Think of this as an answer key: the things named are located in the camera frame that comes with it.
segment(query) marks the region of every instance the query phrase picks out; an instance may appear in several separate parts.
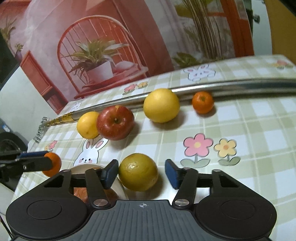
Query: table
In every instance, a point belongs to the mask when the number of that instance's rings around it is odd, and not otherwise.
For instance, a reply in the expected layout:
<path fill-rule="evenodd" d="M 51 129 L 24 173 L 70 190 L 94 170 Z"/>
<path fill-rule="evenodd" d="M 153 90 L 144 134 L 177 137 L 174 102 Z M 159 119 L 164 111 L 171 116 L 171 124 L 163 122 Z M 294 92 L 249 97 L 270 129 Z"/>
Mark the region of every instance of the table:
<path fill-rule="evenodd" d="M 203 69 L 208 72 L 207 74 L 203 72 L 200 79 L 192 75 Z M 157 88 L 189 85 L 193 81 L 204 83 L 260 77 L 296 78 L 296 66 L 284 56 L 224 60 L 199 68 L 150 77 L 83 100 L 70 102 L 61 115 Z M 201 173 L 221 169 L 271 201 L 276 207 L 278 218 L 271 234 L 272 240 L 295 240 L 296 97 L 278 95 L 261 98 L 232 97 L 216 102 L 215 108 L 215 112 L 206 117 L 200 117 L 191 105 L 182 105 L 178 116 L 162 125 L 150 122 L 143 111 L 136 111 L 134 112 L 136 127 L 124 140 L 109 141 L 100 149 L 97 163 L 105 166 L 112 159 L 120 162 L 124 157 L 135 152 L 150 156 L 156 162 L 160 172 L 157 185 L 146 193 L 129 192 L 129 197 L 169 199 L 170 201 L 176 194 L 176 190 L 171 188 L 164 174 L 166 159 L 172 159 L 179 167 L 205 165 L 198 168 Z M 213 142 L 209 147 L 209 154 L 206 158 L 196 155 L 190 157 L 191 154 L 188 151 L 185 152 L 184 144 L 192 148 L 190 143 L 193 142 L 193 138 L 201 138 L 203 135 L 210 139 L 208 143 L 211 140 Z M 217 144 L 223 144 L 228 140 L 233 140 L 229 142 L 230 144 L 236 144 L 236 155 L 230 157 L 230 162 L 227 162 L 227 158 L 221 157 L 223 153 L 217 152 L 219 149 Z M 40 144 L 33 147 L 31 151 L 52 150 L 61 157 L 62 169 L 70 169 L 82 152 L 84 142 L 85 139 L 76 131 L 76 123 L 66 123 L 50 127 Z M 13 200 L 46 178 L 42 172 L 24 173 Z M 208 190 L 199 188 L 196 202 L 207 194 Z"/>

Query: yellow round fruit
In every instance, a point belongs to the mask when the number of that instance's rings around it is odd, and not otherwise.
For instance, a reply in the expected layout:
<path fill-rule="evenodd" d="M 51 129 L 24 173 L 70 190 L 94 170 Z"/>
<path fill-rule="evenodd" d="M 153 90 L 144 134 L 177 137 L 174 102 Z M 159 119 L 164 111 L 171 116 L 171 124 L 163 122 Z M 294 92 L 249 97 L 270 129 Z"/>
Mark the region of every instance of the yellow round fruit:
<path fill-rule="evenodd" d="M 99 135 L 96 128 L 96 120 L 99 113 L 91 111 L 83 114 L 77 122 L 78 133 L 86 139 L 93 139 Z"/>
<path fill-rule="evenodd" d="M 134 153 L 123 159 L 118 175 L 122 184 L 132 191 L 147 191 L 158 179 L 155 162 L 145 154 Z"/>
<path fill-rule="evenodd" d="M 180 102 L 176 94 L 169 89 L 152 91 L 144 100 L 145 115 L 157 123 L 164 123 L 174 119 L 180 110 Z"/>

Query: gray ribbed panel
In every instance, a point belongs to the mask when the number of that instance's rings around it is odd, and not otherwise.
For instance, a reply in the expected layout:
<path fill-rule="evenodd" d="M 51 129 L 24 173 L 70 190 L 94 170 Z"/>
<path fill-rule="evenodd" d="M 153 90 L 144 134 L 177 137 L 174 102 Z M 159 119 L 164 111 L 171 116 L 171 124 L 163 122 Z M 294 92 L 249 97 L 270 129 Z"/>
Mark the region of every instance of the gray ribbed panel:
<path fill-rule="evenodd" d="M 222 241 L 200 228 L 189 211 L 173 209 L 168 201 L 117 201 L 95 211 L 88 223 L 61 241 Z"/>

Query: flower center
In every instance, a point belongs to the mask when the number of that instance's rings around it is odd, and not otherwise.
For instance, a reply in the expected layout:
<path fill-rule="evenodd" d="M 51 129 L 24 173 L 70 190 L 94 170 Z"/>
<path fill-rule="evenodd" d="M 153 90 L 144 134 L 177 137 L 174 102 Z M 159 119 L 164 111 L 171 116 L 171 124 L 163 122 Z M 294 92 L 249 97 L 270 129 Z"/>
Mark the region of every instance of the flower center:
<path fill-rule="evenodd" d="M 195 148 L 199 148 L 201 145 L 202 145 L 202 144 L 201 144 L 200 142 L 195 142 L 195 143 L 194 143 L 194 147 L 195 147 Z"/>

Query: bunny print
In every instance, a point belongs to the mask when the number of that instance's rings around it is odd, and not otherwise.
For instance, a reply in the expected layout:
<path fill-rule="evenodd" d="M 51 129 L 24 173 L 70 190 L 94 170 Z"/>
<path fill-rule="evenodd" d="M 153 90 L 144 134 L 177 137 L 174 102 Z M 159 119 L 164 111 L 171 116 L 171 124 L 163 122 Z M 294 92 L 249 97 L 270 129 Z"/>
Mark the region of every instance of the bunny print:
<path fill-rule="evenodd" d="M 188 79 L 195 82 L 199 81 L 202 78 L 206 77 L 214 77 L 216 75 L 216 71 L 209 68 L 208 64 L 204 64 L 199 66 L 197 69 L 196 67 L 184 69 L 184 72 L 189 73 Z"/>
<path fill-rule="evenodd" d="M 96 137 L 94 139 L 86 139 L 83 144 L 82 152 L 75 160 L 73 166 L 85 163 L 98 163 L 99 150 L 101 150 L 107 144 L 107 142 L 108 140 L 102 138 L 101 136 L 99 136 L 99 138 Z"/>

